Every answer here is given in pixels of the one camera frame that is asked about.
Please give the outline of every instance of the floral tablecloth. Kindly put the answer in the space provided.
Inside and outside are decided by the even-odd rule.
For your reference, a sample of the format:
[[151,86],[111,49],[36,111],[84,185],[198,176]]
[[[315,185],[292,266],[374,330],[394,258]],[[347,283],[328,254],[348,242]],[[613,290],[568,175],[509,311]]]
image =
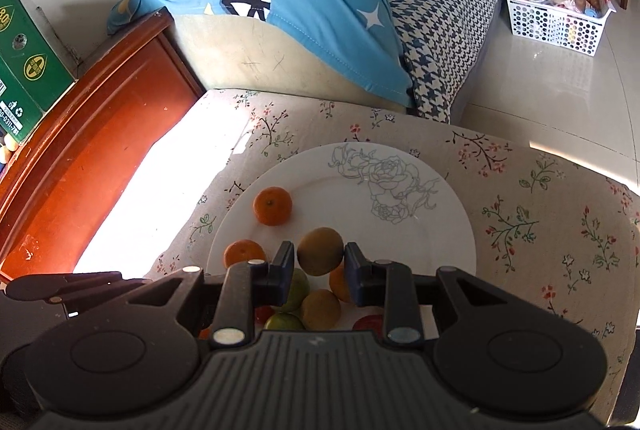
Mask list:
[[206,267],[220,222],[256,178],[303,150],[350,140],[429,164],[466,209],[477,275],[600,340],[609,371],[593,413],[607,420],[634,346],[640,199],[565,159],[463,128],[346,103],[210,90],[149,151],[76,271],[156,278]]

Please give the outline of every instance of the white star pattern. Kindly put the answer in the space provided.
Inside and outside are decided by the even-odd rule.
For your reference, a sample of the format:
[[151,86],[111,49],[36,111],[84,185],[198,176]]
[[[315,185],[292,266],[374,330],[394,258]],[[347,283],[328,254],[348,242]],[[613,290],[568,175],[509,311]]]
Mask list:
[[379,7],[380,7],[380,3],[376,4],[376,9],[374,9],[370,13],[367,13],[366,11],[358,10],[358,13],[362,13],[362,16],[367,20],[367,26],[366,26],[367,31],[375,25],[384,27],[382,25],[382,22],[380,22],[380,19],[378,18]]

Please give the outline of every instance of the wooden cabinet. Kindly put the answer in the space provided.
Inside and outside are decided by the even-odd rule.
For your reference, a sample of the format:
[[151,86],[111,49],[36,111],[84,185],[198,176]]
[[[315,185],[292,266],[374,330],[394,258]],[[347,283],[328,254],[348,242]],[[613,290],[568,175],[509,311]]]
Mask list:
[[136,24],[14,156],[0,181],[2,280],[71,272],[146,152],[202,95],[164,36],[171,23],[163,11]]

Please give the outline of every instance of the kiwi fruit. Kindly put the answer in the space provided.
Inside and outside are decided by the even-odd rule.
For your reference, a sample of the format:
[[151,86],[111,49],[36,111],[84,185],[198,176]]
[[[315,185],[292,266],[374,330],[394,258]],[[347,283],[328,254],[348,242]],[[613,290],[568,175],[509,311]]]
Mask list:
[[305,273],[321,276],[340,266],[344,243],[332,228],[316,228],[298,244],[298,263]]
[[300,319],[310,331],[328,331],[338,323],[341,314],[340,301],[328,289],[312,291],[300,306]]

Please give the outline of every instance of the screw head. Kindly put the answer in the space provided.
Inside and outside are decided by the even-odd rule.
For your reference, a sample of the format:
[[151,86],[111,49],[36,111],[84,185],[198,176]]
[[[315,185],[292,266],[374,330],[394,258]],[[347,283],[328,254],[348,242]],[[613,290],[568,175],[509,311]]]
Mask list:
[[412,344],[420,339],[420,333],[412,327],[396,327],[387,336],[396,344]]
[[237,345],[244,340],[244,333],[235,327],[225,327],[213,333],[213,341],[219,345]]

